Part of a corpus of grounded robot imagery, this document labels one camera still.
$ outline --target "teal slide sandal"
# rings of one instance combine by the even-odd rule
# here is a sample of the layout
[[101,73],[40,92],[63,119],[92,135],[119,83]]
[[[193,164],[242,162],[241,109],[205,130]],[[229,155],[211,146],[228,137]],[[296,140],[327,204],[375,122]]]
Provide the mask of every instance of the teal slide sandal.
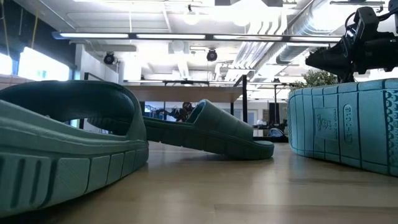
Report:
[[[125,132],[129,118],[89,119],[89,123],[102,129]],[[192,111],[186,123],[145,118],[150,141],[183,146],[239,159],[268,159],[274,145],[268,141],[253,141],[251,125],[202,100]]]
[[297,154],[398,176],[398,79],[296,90],[288,111]]
[[[125,136],[63,122],[132,116]],[[0,91],[0,217],[40,209],[112,184],[148,158],[138,100],[115,83],[43,81]]]

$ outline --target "dome camera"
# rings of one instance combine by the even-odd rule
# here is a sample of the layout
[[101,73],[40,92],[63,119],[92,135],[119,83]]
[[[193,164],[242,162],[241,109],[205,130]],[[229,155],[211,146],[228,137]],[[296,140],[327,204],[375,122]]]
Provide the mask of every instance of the dome camera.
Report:
[[217,60],[217,53],[215,49],[210,49],[209,52],[207,53],[207,61],[209,62],[214,62],[215,60]]
[[114,52],[107,52],[104,57],[104,63],[107,65],[113,65],[116,63],[116,59],[114,57]]

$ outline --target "wall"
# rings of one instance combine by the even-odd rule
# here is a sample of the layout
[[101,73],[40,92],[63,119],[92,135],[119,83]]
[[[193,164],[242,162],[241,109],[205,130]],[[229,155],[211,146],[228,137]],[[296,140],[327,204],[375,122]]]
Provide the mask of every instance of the wall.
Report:
[[279,103],[279,120],[283,122],[284,119],[287,119],[287,103]]
[[[24,48],[31,47],[35,16],[13,0],[4,0],[4,15],[7,22],[10,57],[19,61],[19,54],[24,51]],[[35,32],[34,50],[52,57],[70,68],[75,68],[75,44],[70,44],[69,40],[55,40],[52,37],[54,31],[56,31],[54,28],[39,19]],[[7,54],[2,21],[0,22],[0,53]]]
[[[114,70],[110,69],[106,66],[102,61],[94,58],[90,55],[86,50],[84,45],[77,44],[76,45],[76,65],[77,65],[77,74],[80,74],[80,79],[84,79],[84,73],[90,72],[97,77],[102,78],[108,82],[117,83],[119,80],[119,74]],[[99,133],[101,130],[87,123],[85,120],[84,125],[85,130],[89,130],[92,132]]]
[[0,74],[0,90],[5,89],[9,86],[13,86],[16,84],[21,84],[25,82],[32,82],[33,80],[29,80],[27,78],[22,78],[17,75],[3,75]]

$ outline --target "potted plant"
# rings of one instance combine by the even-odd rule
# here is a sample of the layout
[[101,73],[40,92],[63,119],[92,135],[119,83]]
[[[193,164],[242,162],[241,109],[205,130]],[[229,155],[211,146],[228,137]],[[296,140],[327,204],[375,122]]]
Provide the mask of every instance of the potted plant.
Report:
[[292,91],[306,87],[334,85],[338,83],[335,75],[323,70],[309,70],[306,74],[303,74],[303,77],[305,83],[301,81],[294,82],[294,85],[290,87]]

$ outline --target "fluorescent light fixture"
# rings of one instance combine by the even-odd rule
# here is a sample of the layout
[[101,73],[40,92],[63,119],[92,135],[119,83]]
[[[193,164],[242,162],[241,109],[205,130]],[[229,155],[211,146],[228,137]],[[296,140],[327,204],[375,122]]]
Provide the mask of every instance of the fluorescent light fixture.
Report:
[[194,4],[202,4],[201,1],[173,1],[173,0],[73,0],[75,2],[98,2],[98,3],[123,3],[123,4],[185,4],[187,2]]
[[234,85],[235,82],[222,82],[222,81],[213,81],[209,82],[209,84],[226,84],[226,85]]
[[204,46],[189,46],[189,50],[194,50],[194,51],[208,51],[208,47]]
[[187,39],[187,40],[203,40],[206,38],[204,34],[137,34],[138,39]]
[[184,21],[189,24],[189,25],[195,25],[199,22],[199,12],[188,12],[187,10],[185,11],[183,15]]
[[341,40],[341,37],[331,37],[331,36],[324,36],[324,37],[312,37],[312,36],[294,36],[290,38],[291,41],[297,42],[323,42],[323,43],[337,43]]
[[329,47],[329,44],[314,44],[314,43],[286,43],[289,47]]
[[92,34],[92,33],[60,33],[65,38],[110,38],[110,39],[128,39],[129,34]]
[[284,9],[292,9],[292,8],[294,8],[296,6],[297,6],[296,2],[284,2],[282,7]]
[[248,85],[282,85],[282,83],[272,83],[272,82],[255,83],[255,82],[249,82]]
[[[243,97],[242,96],[240,96],[239,98],[238,98],[238,100],[243,100]],[[249,98],[248,97],[248,100],[266,100],[266,101],[275,101],[275,98]],[[283,98],[276,98],[276,100],[277,101],[285,101],[286,99],[283,99]]]
[[163,83],[162,80],[127,80],[129,83]]
[[281,41],[282,37],[271,35],[214,35],[215,40],[267,40],[267,41]]

